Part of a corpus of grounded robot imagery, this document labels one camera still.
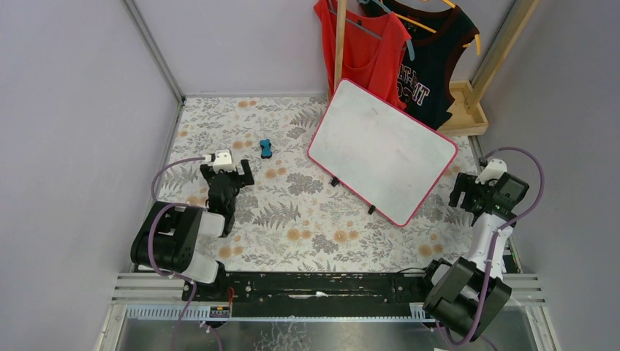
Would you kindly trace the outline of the blue heart eraser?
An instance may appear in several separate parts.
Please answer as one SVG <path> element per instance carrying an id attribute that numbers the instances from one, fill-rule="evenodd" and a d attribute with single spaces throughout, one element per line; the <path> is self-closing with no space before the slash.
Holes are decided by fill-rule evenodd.
<path id="1" fill-rule="evenodd" d="M 271 140 L 270 139 L 264 139 L 261 140 L 259 142 L 260 145 L 260 149 L 261 149 L 261 153 L 260 153 L 260 157 L 262 159 L 270 159 L 273 156 L 273 152 L 271 150 Z"/>

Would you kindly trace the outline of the pink framed whiteboard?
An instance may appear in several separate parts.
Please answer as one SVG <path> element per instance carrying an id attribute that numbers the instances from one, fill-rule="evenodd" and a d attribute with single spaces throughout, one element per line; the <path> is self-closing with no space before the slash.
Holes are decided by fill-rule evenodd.
<path id="1" fill-rule="evenodd" d="M 458 146 L 343 79 L 307 154 L 394 225 L 404 227 L 453 163 Z"/>

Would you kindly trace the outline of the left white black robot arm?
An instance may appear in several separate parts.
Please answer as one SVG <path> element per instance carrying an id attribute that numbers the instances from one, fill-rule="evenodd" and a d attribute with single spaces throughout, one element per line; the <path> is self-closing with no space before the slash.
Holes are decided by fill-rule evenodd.
<path id="1" fill-rule="evenodd" d="M 157 200 L 136 235 L 130 259 L 163 276 L 176 275 L 213 284 L 223 265 L 196 251 L 200 236 L 227 237 L 235 222 L 236 197 L 254 184 L 249 161 L 242 159 L 234 170 L 215 170 L 201 165 L 208 183 L 206 207 Z"/>

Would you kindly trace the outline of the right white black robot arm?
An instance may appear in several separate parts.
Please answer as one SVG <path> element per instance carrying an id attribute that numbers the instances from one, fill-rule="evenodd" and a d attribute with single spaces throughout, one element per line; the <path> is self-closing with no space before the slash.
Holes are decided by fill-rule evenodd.
<path id="1" fill-rule="evenodd" d="M 513 209 L 528 190 L 526 182 L 509 173 L 460 173 L 450 193 L 451 207 L 474 216 L 472 245 L 453 263 L 431 262 L 424 278 L 432 288 L 423 310 L 466 341 L 479 338 L 511 297 L 503 281 L 503 250 L 516 224 Z"/>

